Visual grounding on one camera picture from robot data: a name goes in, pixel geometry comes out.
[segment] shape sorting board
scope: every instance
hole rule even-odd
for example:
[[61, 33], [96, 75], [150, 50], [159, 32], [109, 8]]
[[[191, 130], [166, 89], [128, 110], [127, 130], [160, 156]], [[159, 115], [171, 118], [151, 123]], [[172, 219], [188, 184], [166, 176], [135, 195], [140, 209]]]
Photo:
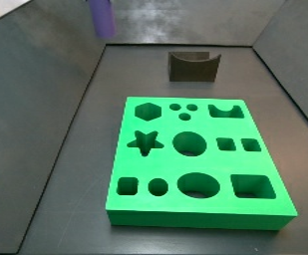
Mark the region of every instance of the shape sorting board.
[[277, 230], [297, 216], [240, 100], [127, 98], [112, 225]]

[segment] gray table surface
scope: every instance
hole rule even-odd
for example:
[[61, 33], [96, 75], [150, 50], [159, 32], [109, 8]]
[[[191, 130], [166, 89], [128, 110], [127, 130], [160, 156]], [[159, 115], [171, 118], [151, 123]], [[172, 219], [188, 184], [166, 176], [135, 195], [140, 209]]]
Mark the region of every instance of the gray table surface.
[[[170, 83], [168, 51], [220, 54], [214, 84]], [[243, 99], [299, 216], [278, 232], [111, 227], [104, 210], [125, 97]], [[20, 254], [308, 254], [308, 123], [251, 49], [107, 47]]]

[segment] small round hole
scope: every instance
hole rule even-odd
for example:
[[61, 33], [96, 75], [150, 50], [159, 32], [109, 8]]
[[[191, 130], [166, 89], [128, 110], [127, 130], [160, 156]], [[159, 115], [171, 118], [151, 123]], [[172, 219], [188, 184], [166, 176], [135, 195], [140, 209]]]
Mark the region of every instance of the small round hole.
[[190, 120], [190, 115], [188, 114], [179, 114], [179, 119], [182, 121], [188, 121]]
[[178, 110], [179, 110], [179, 104], [170, 104], [170, 105], [168, 105], [168, 108], [170, 108], [172, 111], [178, 111]]
[[184, 156], [198, 156], [206, 150], [206, 142], [199, 134], [191, 131], [180, 132], [171, 141], [174, 149]]
[[152, 179], [148, 183], [148, 192], [154, 196], [163, 196], [167, 193], [167, 183], [163, 179]]
[[182, 194], [191, 198], [207, 198], [219, 191], [218, 181], [207, 174], [192, 172], [183, 175], [176, 182]]
[[196, 109], [198, 109], [196, 105], [187, 105], [186, 108], [187, 108], [190, 111], [196, 111]]

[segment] star-shaped hole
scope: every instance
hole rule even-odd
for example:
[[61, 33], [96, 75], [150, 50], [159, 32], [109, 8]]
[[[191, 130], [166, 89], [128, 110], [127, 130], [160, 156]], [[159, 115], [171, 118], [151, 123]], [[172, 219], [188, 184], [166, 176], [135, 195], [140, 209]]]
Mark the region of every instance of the star-shaped hole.
[[128, 142], [127, 147], [136, 147], [140, 155], [147, 156], [152, 148], [163, 148], [163, 145], [155, 140], [156, 135], [156, 131], [150, 133], [135, 131], [136, 139]]

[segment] square hole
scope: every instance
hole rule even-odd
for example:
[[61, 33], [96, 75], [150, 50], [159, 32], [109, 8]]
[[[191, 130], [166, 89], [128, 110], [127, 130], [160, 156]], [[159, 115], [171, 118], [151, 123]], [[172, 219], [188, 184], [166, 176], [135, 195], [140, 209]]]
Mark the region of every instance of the square hole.
[[219, 150], [235, 150], [231, 138], [216, 138], [215, 141]]
[[238, 198], [274, 199], [275, 193], [265, 175], [230, 175], [232, 192]]
[[255, 139], [245, 138], [240, 140], [240, 142], [245, 151], [261, 151], [261, 147]]
[[138, 179], [134, 177], [121, 177], [117, 180], [117, 195], [135, 195], [138, 193]]

